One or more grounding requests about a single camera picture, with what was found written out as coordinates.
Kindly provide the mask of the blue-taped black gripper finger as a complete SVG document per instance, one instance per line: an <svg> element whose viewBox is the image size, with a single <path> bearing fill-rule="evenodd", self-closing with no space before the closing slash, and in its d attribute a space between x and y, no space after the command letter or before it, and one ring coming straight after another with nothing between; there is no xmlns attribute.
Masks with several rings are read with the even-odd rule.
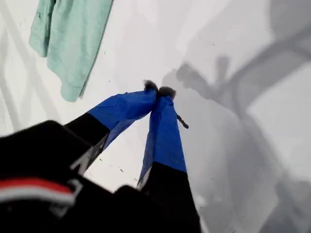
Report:
<svg viewBox="0 0 311 233"><path fill-rule="evenodd" d="M158 91L150 115L139 190L153 232L199 233L200 218L190 189L174 97L170 87Z"/></svg>
<svg viewBox="0 0 311 233"><path fill-rule="evenodd" d="M147 80L142 91L111 96L67 123L67 129L90 145L90 149L77 158L70 168L84 174L113 140L151 112L157 95L157 85Z"/></svg>

